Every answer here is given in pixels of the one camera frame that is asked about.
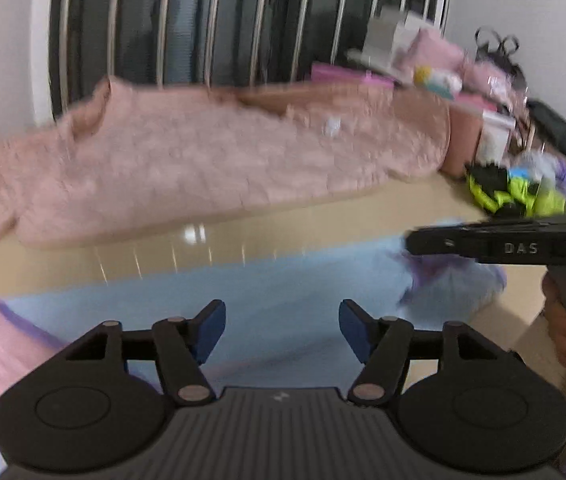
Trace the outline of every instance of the black bag strap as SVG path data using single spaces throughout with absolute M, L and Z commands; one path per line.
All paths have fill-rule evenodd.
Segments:
M 514 48 L 512 48 L 512 49 L 507 48 L 508 41 L 513 44 Z M 515 54 L 516 52 L 518 52 L 519 48 L 521 48 L 521 44 L 520 44 L 520 41 L 518 40 L 518 38 L 516 36 L 507 36 L 506 38 L 504 38 L 498 44 L 499 52 L 501 52 L 502 54 L 505 54 L 505 56 L 508 56 L 508 57 L 511 56 L 512 54 Z
M 486 51 L 490 49 L 490 40 L 488 40 L 487 43 L 479 43 L 480 34 L 482 32 L 489 32 L 496 39 L 496 44 L 498 44 L 498 48 L 500 48 L 500 46 L 504 44 L 503 38 L 501 38 L 501 36 L 498 34 L 498 32 L 496 32 L 496 30 L 494 30 L 493 28 L 488 28 L 488 27 L 480 27 L 476 31 L 476 34 L 474 34 L 474 41 L 476 41 L 476 46 L 478 48 L 482 48 Z

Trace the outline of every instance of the pink box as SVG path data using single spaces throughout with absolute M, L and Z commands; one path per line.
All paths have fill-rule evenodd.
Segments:
M 340 66 L 329 65 L 327 63 L 312 63 L 312 73 L 310 80 L 314 83 L 329 83 L 335 81 L 352 81 L 364 84 L 381 85 L 387 88 L 394 88 L 394 79 L 375 75 L 371 72 L 360 70 L 350 70 Z

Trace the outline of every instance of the dark glass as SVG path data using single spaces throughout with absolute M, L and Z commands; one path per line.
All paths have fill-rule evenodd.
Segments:
M 169 0 L 165 35 L 164 82 L 188 83 L 202 81 L 202 51 L 199 34 L 205 32 L 207 22 L 207 1 Z
M 110 0 L 70 0 L 68 87 L 70 102 L 92 94 L 107 73 Z
M 160 0 L 119 0 L 115 74 L 136 84 L 156 82 Z
M 351 48 L 363 48 L 371 6 L 372 0 L 346 0 L 338 60 L 345 60 L 345 53 Z
M 259 59 L 257 60 L 257 84 L 285 80 L 277 76 L 276 69 L 273 70 L 278 61 L 282 29 L 285 28 L 284 26 L 278 27 L 276 24 L 284 6 L 287 6 L 287 0 L 265 0 Z
M 215 84 L 247 84 L 256 3 L 257 0 L 218 0 L 212 68 Z
M 268 59 L 268 75 L 272 81 L 289 81 L 300 1 L 276 0 Z
M 330 62 L 339 0 L 309 0 L 303 43 L 298 63 L 298 78 L 307 77 L 314 61 Z

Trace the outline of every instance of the white box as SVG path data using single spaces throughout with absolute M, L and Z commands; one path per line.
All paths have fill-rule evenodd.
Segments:
M 396 57 L 409 49 L 419 30 L 440 29 L 414 12 L 405 12 L 394 7 L 383 7 L 378 18 L 367 23 L 367 34 L 362 54 L 374 60 L 375 64 L 390 69 Z

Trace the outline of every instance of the black fabric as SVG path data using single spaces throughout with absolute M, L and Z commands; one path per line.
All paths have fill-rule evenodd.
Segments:
M 565 118 L 541 101 L 530 101 L 527 107 L 537 134 L 566 156 Z
M 474 38 L 478 47 L 477 61 L 491 61 L 512 78 L 512 86 L 515 89 L 524 90 L 527 88 L 523 69 L 511 60 L 511 56 L 520 48 L 520 42 L 516 36 L 502 38 L 495 30 L 481 27 L 476 31 Z
M 525 205 L 521 202 L 510 202 L 501 207 L 492 216 L 494 218 L 525 218 Z
M 487 166 L 468 164 L 465 169 L 467 174 L 473 177 L 476 184 L 480 186 L 483 193 L 490 198 L 494 198 L 495 191 L 508 192 L 509 175 L 506 168 L 496 164 Z

